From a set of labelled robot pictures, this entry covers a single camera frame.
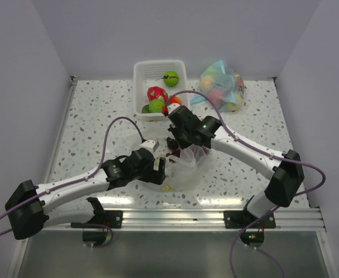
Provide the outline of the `clear plastic fruit bag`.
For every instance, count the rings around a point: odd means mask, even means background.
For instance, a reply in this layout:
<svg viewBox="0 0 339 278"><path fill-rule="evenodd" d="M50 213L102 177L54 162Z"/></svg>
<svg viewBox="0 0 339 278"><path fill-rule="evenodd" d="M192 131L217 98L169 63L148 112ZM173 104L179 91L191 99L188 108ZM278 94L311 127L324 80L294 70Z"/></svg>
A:
<svg viewBox="0 0 339 278"><path fill-rule="evenodd" d="M202 176L210 169L212 151L191 145L165 155L165 180L158 186L169 186L173 192L190 191L199 186Z"/></svg>

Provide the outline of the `green striped watermelon toy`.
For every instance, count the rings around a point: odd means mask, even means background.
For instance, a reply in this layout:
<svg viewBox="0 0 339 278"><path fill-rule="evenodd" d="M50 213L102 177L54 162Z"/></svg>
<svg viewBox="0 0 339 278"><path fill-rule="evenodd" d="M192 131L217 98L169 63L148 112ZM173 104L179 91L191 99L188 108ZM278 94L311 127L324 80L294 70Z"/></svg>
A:
<svg viewBox="0 0 339 278"><path fill-rule="evenodd" d="M168 87L174 87L179 83L179 75L176 71L167 71L159 80Z"/></svg>

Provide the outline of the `green round fruit toy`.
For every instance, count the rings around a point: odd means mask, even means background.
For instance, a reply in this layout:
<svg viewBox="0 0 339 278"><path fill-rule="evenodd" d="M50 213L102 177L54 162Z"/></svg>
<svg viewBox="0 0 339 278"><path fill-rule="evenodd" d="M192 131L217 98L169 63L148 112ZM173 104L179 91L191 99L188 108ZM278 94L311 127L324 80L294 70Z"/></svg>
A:
<svg viewBox="0 0 339 278"><path fill-rule="evenodd" d="M163 98L154 99L149 103L149 112L150 113L162 113L164 106L165 106L165 101Z"/></svg>

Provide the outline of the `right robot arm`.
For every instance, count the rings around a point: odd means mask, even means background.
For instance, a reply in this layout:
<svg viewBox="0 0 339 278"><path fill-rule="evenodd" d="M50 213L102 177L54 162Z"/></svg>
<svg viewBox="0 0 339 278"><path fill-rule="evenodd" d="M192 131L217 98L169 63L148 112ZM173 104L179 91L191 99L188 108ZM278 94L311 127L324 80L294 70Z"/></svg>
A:
<svg viewBox="0 0 339 278"><path fill-rule="evenodd" d="M290 206L304 181L297 152L268 152L267 148L230 130L222 120L213 116L199 119L184 105L171 104L167 110L171 122L168 130L182 149L197 145L228 154L269 181L265 189L251 197L242 211L231 217L233 225L237 228L257 227L263 215L270 215L274 207Z"/></svg>

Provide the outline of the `red apple slice toy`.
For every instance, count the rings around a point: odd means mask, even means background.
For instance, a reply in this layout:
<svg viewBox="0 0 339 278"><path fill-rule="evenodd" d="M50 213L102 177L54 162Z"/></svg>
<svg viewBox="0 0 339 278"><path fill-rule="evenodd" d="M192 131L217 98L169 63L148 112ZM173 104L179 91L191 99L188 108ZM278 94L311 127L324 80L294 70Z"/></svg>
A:
<svg viewBox="0 0 339 278"><path fill-rule="evenodd" d="M169 100L169 104L179 104L182 105L182 102L179 97L174 96Z"/></svg>

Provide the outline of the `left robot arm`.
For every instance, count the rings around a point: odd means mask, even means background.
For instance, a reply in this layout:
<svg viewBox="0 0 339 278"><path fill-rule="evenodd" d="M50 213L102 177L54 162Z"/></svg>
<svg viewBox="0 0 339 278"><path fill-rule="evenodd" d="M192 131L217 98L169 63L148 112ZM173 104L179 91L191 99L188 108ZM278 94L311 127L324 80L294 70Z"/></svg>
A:
<svg viewBox="0 0 339 278"><path fill-rule="evenodd" d="M34 185L31 180L24 181L5 204L14 238L23 240L48 225L76 222L74 214L59 210L75 199L121 188L134 180L161 185L165 180L165 164L164 157L155 158L149 150L140 148L60 182Z"/></svg>

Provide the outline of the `yellow green mango toy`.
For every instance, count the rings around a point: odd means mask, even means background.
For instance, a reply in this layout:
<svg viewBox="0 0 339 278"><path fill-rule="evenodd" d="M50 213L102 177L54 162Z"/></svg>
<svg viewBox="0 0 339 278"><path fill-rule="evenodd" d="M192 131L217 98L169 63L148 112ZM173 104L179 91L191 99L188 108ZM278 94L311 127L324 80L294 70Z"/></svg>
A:
<svg viewBox="0 0 339 278"><path fill-rule="evenodd" d="M150 109L149 109L149 105L148 105L148 104L147 104L147 105L144 105L144 106L142 107L141 113L142 113L142 114L148 114L148 113L150 113Z"/></svg>

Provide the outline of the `pink dragon fruit toy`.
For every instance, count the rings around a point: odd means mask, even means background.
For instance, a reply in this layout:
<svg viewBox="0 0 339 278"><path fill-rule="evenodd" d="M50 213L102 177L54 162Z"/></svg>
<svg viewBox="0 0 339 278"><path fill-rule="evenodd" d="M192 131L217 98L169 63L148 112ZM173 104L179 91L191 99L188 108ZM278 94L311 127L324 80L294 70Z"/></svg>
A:
<svg viewBox="0 0 339 278"><path fill-rule="evenodd" d="M152 86L147 90L147 97L149 101L157 98L163 98L165 102L168 101L168 93L161 87Z"/></svg>

